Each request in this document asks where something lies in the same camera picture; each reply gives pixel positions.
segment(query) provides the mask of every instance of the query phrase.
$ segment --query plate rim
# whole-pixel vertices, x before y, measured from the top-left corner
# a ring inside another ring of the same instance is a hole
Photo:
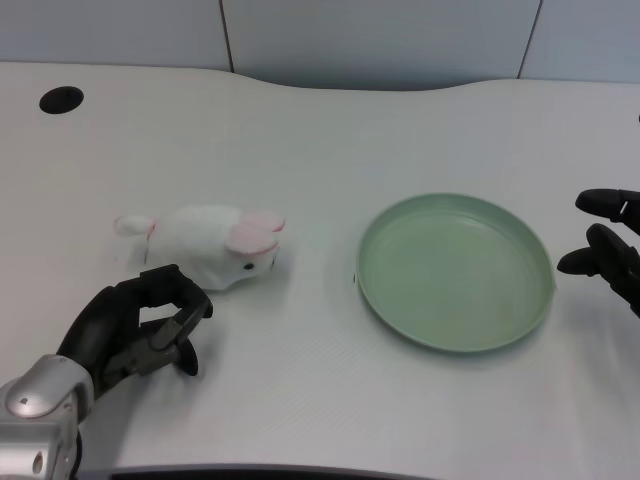
[[[370,233],[371,228],[374,226],[374,224],[383,216],[385,215],[387,212],[389,212],[390,210],[404,204],[404,203],[408,203],[420,198],[425,198],[425,197],[457,197],[457,198],[464,198],[464,199],[471,199],[471,200],[475,200],[487,205],[490,205],[493,208],[497,208],[498,210],[501,210],[503,212],[505,212],[507,215],[509,215],[510,217],[514,218],[517,222],[520,222],[526,229],[527,231],[531,234],[531,236],[533,237],[533,239],[538,243],[538,245],[541,247],[542,252],[544,253],[544,258],[545,258],[545,264],[548,266],[549,268],[549,272],[550,272],[550,279],[551,279],[551,289],[550,292],[548,294],[548,298],[546,303],[539,309],[538,312],[536,312],[535,316],[532,318],[532,322],[531,324],[524,329],[522,332],[519,332],[517,335],[515,335],[514,337],[503,341],[501,343],[489,346],[489,347],[482,347],[482,348],[452,348],[452,347],[447,347],[447,346],[442,346],[442,345],[437,345],[437,344],[433,344],[433,343],[429,343],[427,341],[424,341],[422,339],[416,338],[415,336],[407,333],[407,332],[403,332],[402,330],[400,330],[398,327],[396,327],[395,325],[393,325],[391,322],[389,322],[378,310],[378,308],[376,308],[376,306],[374,305],[374,303],[371,301],[371,295],[369,293],[367,293],[367,290],[363,284],[363,282],[360,280],[362,277],[361,275],[361,266],[362,266],[362,248],[363,248],[363,244],[365,242],[365,240],[367,239],[367,236]],[[544,242],[542,242],[542,240],[540,239],[540,237],[538,236],[538,234],[536,234],[536,232],[529,226],[529,224],[527,224],[524,220],[522,220],[520,217],[518,217],[517,215],[515,215],[514,213],[510,212],[509,210],[507,210],[506,208],[497,205],[493,202],[489,202],[483,198],[479,198],[473,195],[467,195],[467,194],[462,194],[462,193],[454,193],[454,192],[433,192],[433,193],[424,193],[424,194],[418,194],[418,195],[412,195],[410,197],[404,198],[402,200],[399,200],[391,205],[389,205],[387,208],[385,208],[384,210],[382,210],[381,212],[379,212],[368,224],[367,227],[364,230],[364,233],[362,234],[362,236],[360,237],[360,241],[358,242],[358,250],[357,250],[357,255],[356,255],[356,276],[357,276],[357,280],[358,280],[358,288],[360,289],[360,292],[364,295],[365,300],[367,301],[367,304],[369,305],[369,307],[374,311],[374,313],[376,314],[376,316],[382,320],[385,325],[389,326],[391,329],[395,330],[396,332],[398,332],[399,334],[401,334],[402,336],[420,344],[420,345],[424,345],[427,346],[429,348],[435,349],[435,350],[440,350],[443,352],[451,352],[451,353],[480,353],[480,352],[488,352],[491,350],[497,350],[503,347],[506,347],[507,345],[510,345],[514,342],[517,342],[518,340],[526,337],[527,335],[529,335],[533,330],[535,330],[537,327],[539,327],[543,321],[548,317],[549,315],[549,309],[551,307],[551,303],[554,297],[554,293],[556,290],[556,282],[555,282],[555,276],[553,275],[553,264],[551,263],[551,257],[549,256],[549,252],[547,251],[547,247],[545,246]]]

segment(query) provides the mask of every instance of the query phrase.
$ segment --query black robotic finger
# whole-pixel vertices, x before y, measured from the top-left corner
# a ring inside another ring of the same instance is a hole
[[[640,192],[607,188],[585,190],[578,195],[576,207],[614,223],[624,223],[640,235]]]
[[[142,336],[150,338],[160,330],[165,324],[168,318],[159,318],[157,320],[151,320],[140,324],[140,333]],[[198,374],[198,356],[196,350],[191,344],[191,340],[183,339],[176,345],[178,352],[178,359],[173,362],[175,367],[189,375],[195,377]]]
[[[600,275],[611,289],[640,311],[640,256],[610,228],[598,223],[587,230],[589,247],[565,255],[558,270],[573,275]]]
[[[569,275],[587,275],[588,277],[600,273],[591,247],[567,253],[558,262],[558,270]]]

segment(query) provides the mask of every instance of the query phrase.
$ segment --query black grommet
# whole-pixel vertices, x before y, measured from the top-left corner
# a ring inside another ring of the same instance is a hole
[[[82,103],[84,93],[76,87],[58,87],[45,93],[40,99],[40,110],[51,115],[67,113]]]

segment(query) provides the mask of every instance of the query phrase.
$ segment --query table surface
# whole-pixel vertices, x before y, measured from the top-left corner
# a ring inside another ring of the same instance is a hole
[[[443,479],[640,473],[640,321],[601,279],[556,275],[542,328],[444,355],[365,308],[366,224],[460,192],[504,206],[552,261],[586,245],[587,188],[640,189],[640,85],[492,81],[323,91],[180,69],[0,64],[0,379],[54,352],[104,286],[135,276],[122,214],[190,203],[288,219],[273,274],[213,296],[202,373],[167,368],[102,398],[83,469],[278,463]],[[72,85],[64,115],[38,108]],[[633,235],[615,227],[632,242]],[[158,312],[146,312],[151,318]]]

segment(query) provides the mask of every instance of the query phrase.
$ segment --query green plate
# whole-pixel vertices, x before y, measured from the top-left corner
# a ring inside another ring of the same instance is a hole
[[[527,225],[497,205],[446,193],[380,214],[360,244],[357,274],[384,322],[452,352],[522,338],[546,318],[555,288],[549,256]]]

